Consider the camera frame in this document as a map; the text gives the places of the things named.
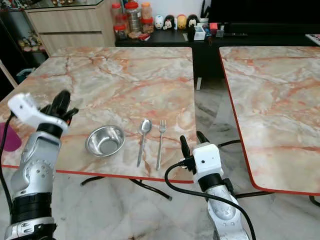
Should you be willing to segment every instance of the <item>jar with red lid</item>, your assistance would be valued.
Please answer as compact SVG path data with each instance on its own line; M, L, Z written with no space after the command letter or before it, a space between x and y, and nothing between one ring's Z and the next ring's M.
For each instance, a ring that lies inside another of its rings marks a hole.
M151 17L149 19L141 19L142 32L145 34L151 34L154 32L154 19Z
M114 29L115 38L117 40L125 40L125 39L127 39L127 29L126 29L126 25L125 24L115 25L113 27L113 29Z
M152 9L150 6L150 2L146 1L141 4L141 15L143 19L152 18Z
M140 19L141 12L138 9L139 5L135 1L128 2L124 5L127 19L129 22L130 32L138 33L141 30Z
M112 14L112 20L113 20L113 24L117 25L117 24L121 24L121 16L122 16L122 8L121 8L121 4L120 3L113 3L111 5L111 14Z
M122 23L125 24L126 31L128 32L130 30L128 16L127 14L123 13L121 17L122 17Z

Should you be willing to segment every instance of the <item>marble floor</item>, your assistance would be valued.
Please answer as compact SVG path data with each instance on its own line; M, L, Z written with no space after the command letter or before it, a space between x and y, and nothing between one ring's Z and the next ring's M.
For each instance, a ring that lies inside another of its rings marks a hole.
M196 127L214 144L238 138L228 124L214 124L223 82L202 81L195 93ZM236 193L254 191L240 144L220 151L223 168ZM4 169L10 179L12 169ZM80 186L86 176L56 174L52 215L57 240L211 240L213 226L204 199L174 192L163 182L144 181L170 194L165 198L127 179L104 178ZM178 184L199 191L195 184ZM307 196L271 194L242 198L258 240L315 240L320 236L320 208ZM0 186L0 239L9 222L9 211Z

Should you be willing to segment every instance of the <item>figurine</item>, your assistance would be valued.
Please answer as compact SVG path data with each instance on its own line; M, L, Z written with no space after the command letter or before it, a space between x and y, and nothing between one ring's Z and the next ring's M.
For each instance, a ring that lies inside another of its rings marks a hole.
M186 29L187 17L183 14L178 15L178 29Z
M165 17L164 19L164 26L163 26L163 30L167 30L167 29L174 29L175 28L175 17L172 15L168 15Z
M164 26L164 17L161 15L155 16L154 26L156 29L161 29Z
M23 49L24 48L24 46L26 45L25 44L25 42L24 41L22 41L21 39L20 40L18 40L18 44L19 44L19 46Z
M12 7L12 3L9 0L2 0L1 1L1 9L6 9L6 8L11 8Z
M33 38L32 36L29 36L28 37L28 40L29 40L29 42L30 42L30 44L31 44L31 47L34 47L34 46L37 46L38 44L37 44L37 40L35 39L35 38Z
M15 3L15 7L18 8L18 9L23 9L24 6L20 3L19 0L14 0L13 1Z
M189 42L193 42L195 40L195 35L196 35L196 28L195 28L196 20L192 19L189 22L191 21L192 23L190 24L187 30L187 38Z
M175 17L173 21L174 21L174 27L173 27L174 30L178 30L178 19Z
M193 24L194 27L197 25L197 23L199 22L197 15L195 14L191 14L188 16L187 20L186 20L186 28L190 28L190 26Z
M26 37L22 38L22 41L24 42L25 46L31 46L30 42L28 41L28 39Z

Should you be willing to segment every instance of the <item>metal bowl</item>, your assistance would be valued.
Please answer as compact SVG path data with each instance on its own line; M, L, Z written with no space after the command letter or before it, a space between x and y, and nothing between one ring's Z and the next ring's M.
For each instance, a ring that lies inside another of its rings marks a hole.
M106 125L94 130L86 139L86 149L96 157L110 156L123 146L124 131L114 125Z

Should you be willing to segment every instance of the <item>marble table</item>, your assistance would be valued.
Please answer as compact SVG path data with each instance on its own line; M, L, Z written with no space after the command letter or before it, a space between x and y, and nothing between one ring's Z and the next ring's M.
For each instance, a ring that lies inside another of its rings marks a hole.
M163 181L166 169L183 158L180 136L196 144L196 121L192 50L188 47L66 48L46 60L1 103L1 121L9 116L8 99L30 92L45 106L56 94L71 92L70 108L79 108L69 132L62 136L56 169L103 177ZM137 167L140 122L152 121L144 155ZM156 171L160 120L166 120L162 161ZM2 164L15 168L29 135L35 131L17 119L11 127L22 139L14 152L4 152ZM98 158L85 149L90 132L103 125L117 125L125 143L116 154ZM177 183L192 183L192 174L177 168L171 175Z
M320 47L221 47L252 185L320 196Z

